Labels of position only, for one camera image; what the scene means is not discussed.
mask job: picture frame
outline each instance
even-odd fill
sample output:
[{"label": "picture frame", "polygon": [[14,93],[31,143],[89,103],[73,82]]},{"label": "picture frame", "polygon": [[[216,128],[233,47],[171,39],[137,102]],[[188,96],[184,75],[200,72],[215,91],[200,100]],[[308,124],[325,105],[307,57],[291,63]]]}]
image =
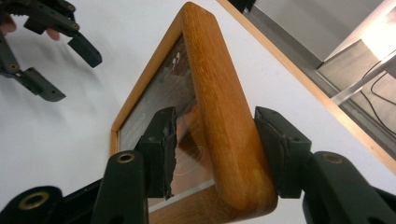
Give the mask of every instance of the picture frame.
[{"label": "picture frame", "polygon": [[151,211],[150,223],[219,223],[272,212],[277,196],[232,59],[216,18],[194,3],[178,12],[114,120],[110,154],[133,149],[152,114],[170,105],[178,111],[177,165],[187,157],[186,169],[197,172],[181,182],[174,177],[172,188],[190,181],[201,190],[182,188],[182,196],[176,192],[176,200]]}]

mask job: black cable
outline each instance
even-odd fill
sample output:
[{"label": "black cable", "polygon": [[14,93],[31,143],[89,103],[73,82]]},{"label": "black cable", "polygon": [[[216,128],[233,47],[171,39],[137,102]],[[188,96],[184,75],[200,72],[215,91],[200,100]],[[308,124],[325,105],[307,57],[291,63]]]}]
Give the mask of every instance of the black cable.
[{"label": "black cable", "polygon": [[387,73],[385,73],[384,75],[382,75],[379,79],[377,79],[377,80],[373,83],[373,85],[372,85],[370,91],[371,91],[372,94],[374,94],[375,96],[381,98],[382,100],[384,100],[384,101],[386,101],[386,102],[388,102],[388,103],[390,103],[390,104],[392,104],[392,105],[396,105],[395,102],[391,101],[390,99],[387,99],[387,98],[383,97],[382,95],[380,95],[380,94],[378,94],[378,93],[376,93],[376,92],[374,91],[374,86],[375,86],[375,84],[376,84],[379,80],[381,80],[381,78],[383,78]]},{"label": "black cable", "polygon": [[[374,64],[367,72],[366,72],[366,74],[364,74],[364,76],[361,78],[361,79],[363,79],[364,77],[366,77],[379,63],[381,63],[382,62],[382,60],[381,61],[379,61],[379,62],[377,62],[376,64]],[[373,104],[372,104],[372,102],[370,101],[370,99],[366,96],[366,94],[364,94],[364,92],[363,92],[363,89],[361,89],[361,94],[363,95],[363,97],[366,99],[366,101],[369,103],[369,106],[372,108],[372,110],[373,110],[373,112],[374,112],[374,114],[375,114],[375,117],[378,119],[378,121],[381,123],[381,125],[382,126],[384,126],[384,128],[388,131],[388,132],[390,132],[390,133],[392,133],[393,135],[396,135],[396,132],[394,132],[392,129],[390,129],[383,121],[382,121],[382,119],[378,116],[378,114],[376,113],[376,110],[375,110],[375,108],[374,108],[374,106],[373,106]]]}]

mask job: brass screw insert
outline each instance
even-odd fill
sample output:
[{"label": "brass screw insert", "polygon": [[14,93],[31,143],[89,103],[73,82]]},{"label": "brass screw insert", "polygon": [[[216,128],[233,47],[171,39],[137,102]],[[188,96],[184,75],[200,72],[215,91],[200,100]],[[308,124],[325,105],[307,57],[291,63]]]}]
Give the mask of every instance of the brass screw insert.
[{"label": "brass screw insert", "polygon": [[334,163],[334,164],[341,164],[343,163],[343,159],[341,159],[339,156],[331,153],[326,153],[323,155],[324,159],[328,162]]},{"label": "brass screw insert", "polygon": [[119,163],[127,163],[134,160],[134,154],[131,153],[123,153],[119,155],[117,158],[117,162]]},{"label": "brass screw insert", "polygon": [[46,191],[31,193],[22,199],[22,201],[20,202],[20,209],[30,210],[33,208],[37,208],[38,206],[46,202],[49,197],[50,195]]}]

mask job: finger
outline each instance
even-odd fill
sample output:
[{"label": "finger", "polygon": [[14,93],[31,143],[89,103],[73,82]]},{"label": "finger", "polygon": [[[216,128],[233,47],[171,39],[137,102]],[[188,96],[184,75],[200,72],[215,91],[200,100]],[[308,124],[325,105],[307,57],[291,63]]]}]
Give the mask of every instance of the finger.
[{"label": "finger", "polygon": [[0,26],[1,33],[3,35],[6,35],[8,33],[14,32],[17,29],[17,25],[15,24],[15,21],[12,20],[11,16],[6,15],[6,19],[3,22],[3,24]]},{"label": "finger", "polygon": [[61,36],[59,35],[59,32],[56,31],[56,30],[53,30],[53,29],[51,29],[51,28],[48,28],[48,29],[47,29],[47,34],[48,34],[49,37],[50,37],[51,39],[53,39],[53,40],[58,41],[58,40],[61,39]]}]

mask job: white table surface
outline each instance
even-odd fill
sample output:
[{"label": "white table surface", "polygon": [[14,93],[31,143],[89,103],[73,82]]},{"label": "white table surface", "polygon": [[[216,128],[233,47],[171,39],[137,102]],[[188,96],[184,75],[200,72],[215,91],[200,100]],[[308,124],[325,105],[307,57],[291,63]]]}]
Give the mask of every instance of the white table surface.
[{"label": "white table surface", "polygon": [[[102,177],[111,124],[185,2],[72,1],[80,31],[104,59],[94,69],[68,47],[68,37],[51,41],[15,18],[19,29],[7,41],[20,66],[33,66],[67,97],[46,102],[0,77],[0,209],[33,187],[67,195]],[[219,3],[193,2],[216,16],[252,113],[256,105],[278,111],[312,140],[312,151],[340,153],[372,185],[396,193],[395,176]],[[257,222],[305,223],[302,200],[279,200],[272,214],[244,221]]]}]

